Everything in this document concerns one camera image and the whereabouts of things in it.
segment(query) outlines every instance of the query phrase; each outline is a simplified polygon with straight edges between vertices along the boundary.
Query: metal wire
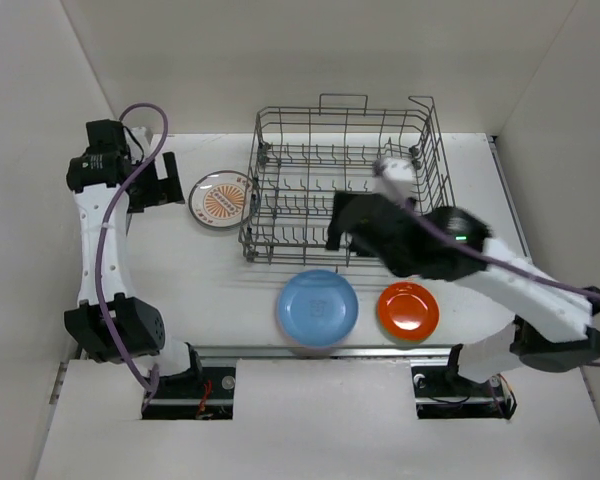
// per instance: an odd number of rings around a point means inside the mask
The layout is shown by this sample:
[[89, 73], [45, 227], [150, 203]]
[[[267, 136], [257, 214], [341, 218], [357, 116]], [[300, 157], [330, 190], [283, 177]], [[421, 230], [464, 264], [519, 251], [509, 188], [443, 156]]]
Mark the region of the metal wire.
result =
[[371, 167], [383, 156], [415, 167], [416, 210], [455, 205], [431, 97], [407, 109], [374, 109], [366, 95], [322, 94], [318, 106], [267, 107], [256, 115], [248, 176], [252, 215], [239, 241], [249, 262], [378, 266], [349, 251], [326, 251], [335, 191], [370, 193]]

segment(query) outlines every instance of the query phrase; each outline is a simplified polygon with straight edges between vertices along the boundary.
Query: cable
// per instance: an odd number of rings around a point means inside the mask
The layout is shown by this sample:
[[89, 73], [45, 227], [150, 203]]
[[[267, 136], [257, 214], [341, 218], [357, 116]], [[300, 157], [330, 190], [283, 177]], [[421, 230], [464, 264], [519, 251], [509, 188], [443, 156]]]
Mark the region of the cable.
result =
[[457, 402], [451, 402], [449, 400], [442, 400], [441, 398], [435, 398], [435, 397], [427, 397], [429, 398], [429, 400], [433, 400], [434, 402], [440, 402], [440, 403], [444, 403], [446, 405], [462, 405], [463, 403], [465, 403], [467, 400], [469, 400], [471, 398], [471, 395], [467, 395], [466, 398], [463, 398], [462, 400], [458, 400]]
[[104, 257], [104, 245], [105, 239], [107, 237], [108, 223], [111, 219], [113, 209], [115, 208], [116, 204], [120, 200], [120, 197], [127, 190], [127, 188], [129, 188], [129, 186], [134, 182], [134, 180], [138, 178], [138, 176], [156, 159], [156, 156], [158, 155], [160, 150], [162, 150], [162, 147], [167, 141], [167, 133], [169, 129], [169, 120], [167, 118], [167, 114], [164, 112], [164, 110], [162, 110], [157, 105], [154, 105], [153, 103], [135, 103], [133, 105], [128, 106], [122, 112], [122, 114], [120, 114], [120, 121], [122, 121], [129, 114], [129, 112], [132, 112], [133, 110], [136, 110], [138, 108], [150, 108], [160, 114], [160, 116], [162, 117], [163, 125], [162, 135], [160, 136], [158, 145], [156, 145], [156, 148], [147, 156], [145, 161], [141, 163], [140, 166], [136, 168], [124, 182], [122, 182], [122, 185], [120, 185], [116, 193], [113, 195], [111, 202], [109, 203], [106, 211], [104, 212], [104, 216], [102, 218], [102, 227], [100, 228], [100, 236], [98, 238], [98, 246], [96, 249], [95, 282], [96, 295], [98, 296], [98, 305], [100, 306], [100, 312], [102, 313], [102, 318], [104, 319], [104, 323], [107, 326], [107, 330], [111, 335], [113, 343], [120, 352], [120, 357], [122, 357], [124, 363], [127, 364], [129, 370], [131, 370], [131, 373], [136, 378], [138, 383], [142, 385], [142, 388], [149, 392], [149, 399], [143, 405], [144, 409], [146, 408], [148, 402], [151, 401], [151, 399], [155, 395], [155, 392], [158, 389], [158, 383], [160, 381], [158, 364], [155, 364], [153, 368], [151, 368], [150, 383], [147, 382], [147, 380], [142, 376], [142, 374], [138, 370], [138, 367], [136, 367], [136, 364], [133, 362], [129, 351], [125, 347], [124, 342], [122, 341], [122, 338], [120, 337], [120, 334], [118, 333], [118, 330], [116, 329], [116, 326], [113, 323], [113, 319], [111, 318], [111, 314], [109, 313], [109, 307], [107, 306], [107, 301], [104, 297], [104, 290], [102, 288], [102, 260]]
[[198, 404], [198, 411], [196, 412], [196, 417], [198, 417], [198, 415], [200, 415], [202, 412], [204, 412], [205, 404], [207, 403], [207, 400], [209, 399], [209, 395], [211, 395], [212, 387], [213, 387], [213, 384], [211, 383], [211, 379], [207, 380], [207, 383], [204, 384], [204, 395], [203, 395], [202, 399], [200, 400], [200, 403]]
[[[385, 185], [391, 189], [395, 198], [402, 197], [398, 188], [391, 181], [387, 180], [387, 178], [383, 175], [381, 175], [381, 178], [384, 181]], [[463, 253], [468, 257], [474, 258], [483, 263], [495, 265], [496, 267], [500, 267], [503, 270], [507, 270], [520, 277], [524, 277], [528, 280], [531, 280], [532, 282], [539, 283], [540, 285], [557, 288], [559, 290], [564, 290], [565, 292], [575, 293], [576, 295], [582, 295], [587, 299], [592, 298], [594, 300], [600, 300], [600, 293], [590, 292], [589, 290], [585, 290], [583, 288], [577, 288], [566, 283], [550, 280], [544, 277], [539, 277], [531, 272], [527, 272], [526, 270], [522, 270], [521, 268], [514, 267], [513, 265], [510, 265], [507, 262], [504, 262], [494, 257], [490, 257], [489, 255], [484, 255], [483, 253], [480, 253], [467, 245], [459, 243], [454, 238], [450, 237], [442, 230], [440, 230], [435, 224], [430, 222], [428, 219], [421, 215], [418, 215], [415, 212], [415, 210], [411, 207], [411, 204], [408, 201], [401, 204], [400, 208], [402, 208], [402, 210], [404, 210], [423, 230], [425, 230], [433, 238], [444, 243], [449, 247], [455, 248], [460, 253]]]
[[140, 149], [140, 153], [142, 153], [142, 157], [140, 157], [140, 160], [138, 161], [138, 163], [142, 163], [142, 161], [144, 160], [144, 148], [142, 148], [142, 145], [140, 145], [140, 142], [138, 142], [138, 139], [131, 132], [131, 129], [129, 127], [127, 127], [126, 125], [123, 125], [123, 128], [129, 134], [129, 136], [131, 137], [131, 140], [133, 140], [133, 143], [135, 143], [138, 146], [138, 148]]
[[502, 418], [504, 418], [505, 413], [504, 413], [504, 410], [502, 410], [500, 401], [498, 400], [498, 395], [496, 394], [496, 391], [493, 388], [493, 385], [491, 385], [491, 379], [487, 380], [487, 386], [489, 387], [489, 392], [491, 393], [491, 398], [493, 398], [493, 402], [496, 404], [496, 407], [498, 407], [498, 412], [500, 412], [500, 416]]

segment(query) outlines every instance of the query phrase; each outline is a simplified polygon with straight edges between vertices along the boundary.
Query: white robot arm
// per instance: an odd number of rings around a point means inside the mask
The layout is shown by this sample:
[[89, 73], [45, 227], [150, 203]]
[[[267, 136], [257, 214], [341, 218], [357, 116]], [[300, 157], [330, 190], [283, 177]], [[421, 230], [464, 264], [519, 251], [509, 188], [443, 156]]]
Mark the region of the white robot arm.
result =
[[[82, 284], [77, 308], [65, 312], [65, 327], [89, 356], [98, 362], [120, 363], [120, 352], [103, 325], [95, 288], [96, 250], [105, 211], [122, 182], [142, 162], [149, 143], [144, 129], [127, 130], [120, 122], [87, 124], [89, 148], [71, 161], [67, 183], [74, 192], [82, 238]], [[159, 180], [149, 165], [123, 192], [107, 222], [102, 259], [102, 286], [118, 332], [136, 363], [150, 370], [159, 366], [161, 377], [200, 373], [195, 351], [165, 330], [157, 309], [139, 300], [131, 283], [127, 259], [129, 213], [150, 206], [184, 203], [173, 154], [165, 154], [167, 178]]]
[[[591, 327], [591, 318], [600, 312], [600, 301], [538, 284], [439, 241], [398, 206], [417, 196], [417, 174], [408, 160], [383, 158], [374, 165], [375, 194], [337, 193], [327, 248], [338, 248], [340, 235], [347, 232], [353, 238], [353, 251], [378, 257], [398, 277], [419, 275], [454, 282], [515, 312], [512, 323], [501, 332], [453, 347], [449, 368], [473, 382], [485, 382], [523, 364], [564, 372], [598, 359], [600, 332]], [[480, 252], [482, 258], [550, 278], [466, 211], [438, 207], [422, 217], [446, 236]], [[595, 287], [585, 290], [600, 293]]]

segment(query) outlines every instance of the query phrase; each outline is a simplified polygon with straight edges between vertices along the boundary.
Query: orange plate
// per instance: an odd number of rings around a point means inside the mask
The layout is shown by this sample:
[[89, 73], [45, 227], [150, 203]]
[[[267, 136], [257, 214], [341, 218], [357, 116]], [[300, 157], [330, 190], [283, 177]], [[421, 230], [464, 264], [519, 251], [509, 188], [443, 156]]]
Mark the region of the orange plate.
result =
[[401, 340], [424, 340], [438, 326], [439, 317], [436, 299], [416, 283], [394, 283], [378, 299], [380, 323], [387, 332]]

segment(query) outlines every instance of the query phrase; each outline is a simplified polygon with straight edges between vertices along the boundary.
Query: decorated plate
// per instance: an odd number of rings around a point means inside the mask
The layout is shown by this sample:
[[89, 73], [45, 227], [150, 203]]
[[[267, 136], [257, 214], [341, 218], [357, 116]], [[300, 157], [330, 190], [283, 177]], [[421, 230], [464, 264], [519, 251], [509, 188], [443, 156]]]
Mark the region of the decorated plate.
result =
[[208, 228], [225, 230], [249, 218], [251, 182], [240, 172], [220, 170], [201, 178], [189, 193], [189, 211]]

